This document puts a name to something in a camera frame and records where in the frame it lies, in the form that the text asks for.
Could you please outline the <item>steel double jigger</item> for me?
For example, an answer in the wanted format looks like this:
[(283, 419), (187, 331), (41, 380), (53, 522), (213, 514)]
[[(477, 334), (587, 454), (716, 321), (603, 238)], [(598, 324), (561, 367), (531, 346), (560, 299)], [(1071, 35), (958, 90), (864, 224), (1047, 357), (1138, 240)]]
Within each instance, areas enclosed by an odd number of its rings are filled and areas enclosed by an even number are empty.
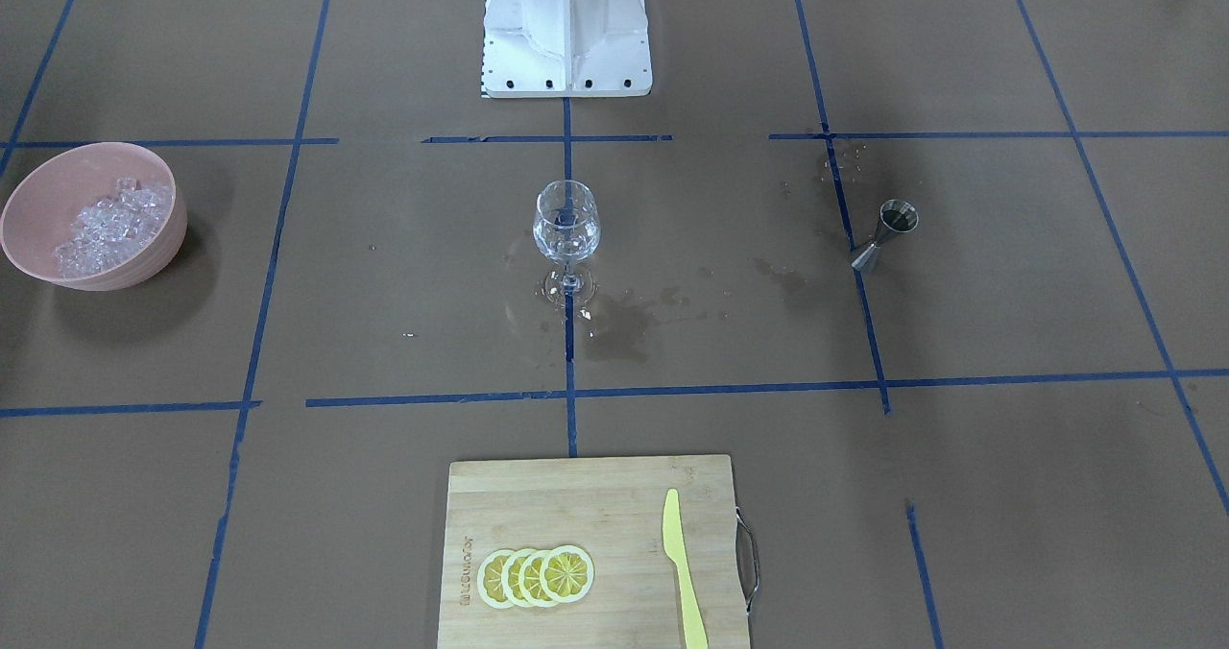
[(913, 203), (905, 199), (886, 200), (879, 206), (873, 237), (866, 238), (857, 247), (857, 256), (850, 267), (860, 273), (873, 270), (874, 266), (878, 264), (882, 245), (886, 245), (891, 238), (913, 232), (918, 224), (919, 213)]

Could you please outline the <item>clear wine glass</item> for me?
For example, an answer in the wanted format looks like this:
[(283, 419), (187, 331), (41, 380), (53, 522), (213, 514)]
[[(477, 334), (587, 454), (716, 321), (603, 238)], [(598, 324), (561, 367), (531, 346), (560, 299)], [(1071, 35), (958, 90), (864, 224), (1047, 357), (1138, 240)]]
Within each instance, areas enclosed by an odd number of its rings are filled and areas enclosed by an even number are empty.
[(596, 293), (587, 259), (601, 241), (601, 222), (591, 189), (578, 179), (556, 179), (540, 191), (532, 234), (537, 250), (552, 263), (542, 295), (558, 309), (570, 300), (583, 306)]

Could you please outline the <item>clear ice cube pile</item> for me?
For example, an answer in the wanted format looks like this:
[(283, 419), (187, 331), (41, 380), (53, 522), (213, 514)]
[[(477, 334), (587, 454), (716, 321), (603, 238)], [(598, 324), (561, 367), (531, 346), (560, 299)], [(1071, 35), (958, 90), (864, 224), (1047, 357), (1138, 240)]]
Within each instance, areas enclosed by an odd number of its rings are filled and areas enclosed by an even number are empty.
[(157, 237), (172, 206), (165, 182), (116, 179), (109, 194), (77, 213), (70, 238), (53, 250), (59, 277), (97, 277), (132, 261)]

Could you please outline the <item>bamboo cutting board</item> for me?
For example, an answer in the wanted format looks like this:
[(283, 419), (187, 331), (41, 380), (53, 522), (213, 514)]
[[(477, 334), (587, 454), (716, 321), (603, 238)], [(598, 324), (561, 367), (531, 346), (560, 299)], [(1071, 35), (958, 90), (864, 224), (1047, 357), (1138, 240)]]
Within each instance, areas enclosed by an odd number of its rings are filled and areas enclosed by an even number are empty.
[[(678, 570), (662, 510), (678, 495), (698, 613), (712, 648), (751, 644), (725, 455), (465, 461), (449, 466), (439, 648), (682, 648)], [(484, 601), (495, 551), (587, 552), (587, 595), (554, 607)]]

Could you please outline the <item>yellow plastic knife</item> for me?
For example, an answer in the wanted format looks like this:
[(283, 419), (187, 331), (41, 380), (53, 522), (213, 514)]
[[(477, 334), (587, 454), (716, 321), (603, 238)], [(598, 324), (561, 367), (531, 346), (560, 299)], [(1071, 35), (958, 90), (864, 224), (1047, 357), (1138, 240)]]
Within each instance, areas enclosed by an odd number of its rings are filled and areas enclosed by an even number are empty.
[(689, 574), (681, 500), (678, 490), (675, 488), (664, 492), (660, 525), (662, 526), (662, 551), (675, 569), (685, 648), (710, 648), (694, 583), (692, 574)]

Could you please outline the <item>lemon slice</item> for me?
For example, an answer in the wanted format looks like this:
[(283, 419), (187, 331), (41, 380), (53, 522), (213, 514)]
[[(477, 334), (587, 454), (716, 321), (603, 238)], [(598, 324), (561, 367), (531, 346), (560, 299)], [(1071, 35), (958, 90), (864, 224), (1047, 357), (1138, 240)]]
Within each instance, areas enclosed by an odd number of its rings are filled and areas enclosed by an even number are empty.
[(556, 604), (574, 604), (587, 596), (595, 581), (592, 557), (579, 545), (558, 545), (544, 552), (540, 589)]
[(503, 570), (508, 559), (512, 556), (512, 549), (497, 549), (487, 556), (478, 572), (478, 592), (481, 600), (493, 608), (509, 608), (515, 604), (508, 591), (504, 590)]
[(551, 551), (535, 549), (517, 568), (519, 596), (531, 607), (554, 607), (559, 604), (548, 595), (542, 583), (542, 569), (551, 557)]
[(514, 607), (533, 607), (525, 596), (519, 572), (522, 570), (526, 559), (537, 552), (540, 551), (531, 547), (512, 551), (501, 567), (500, 585), (506, 601)]

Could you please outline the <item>pink plastic bowl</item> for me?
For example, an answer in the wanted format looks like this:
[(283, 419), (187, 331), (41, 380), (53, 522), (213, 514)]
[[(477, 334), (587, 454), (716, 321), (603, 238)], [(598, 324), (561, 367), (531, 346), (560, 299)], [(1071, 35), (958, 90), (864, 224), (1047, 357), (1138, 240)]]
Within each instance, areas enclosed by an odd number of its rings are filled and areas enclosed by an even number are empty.
[[(84, 208), (117, 197), (119, 179), (140, 188), (167, 189), (166, 220), (133, 254), (95, 274), (66, 277), (53, 250), (70, 238), (70, 222)], [(2, 211), (2, 251), (26, 277), (81, 291), (135, 286), (167, 267), (187, 234), (187, 203), (166, 160), (135, 143), (87, 143), (41, 163), (9, 197)]]

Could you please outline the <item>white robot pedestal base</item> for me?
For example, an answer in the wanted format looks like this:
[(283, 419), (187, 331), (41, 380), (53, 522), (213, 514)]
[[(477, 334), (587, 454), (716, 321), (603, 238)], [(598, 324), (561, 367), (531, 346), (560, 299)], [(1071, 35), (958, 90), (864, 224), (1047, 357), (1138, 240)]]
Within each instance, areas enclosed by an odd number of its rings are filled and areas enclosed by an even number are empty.
[(484, 0), (484, 98), (633, 98), (654, 73), (645, 0)]

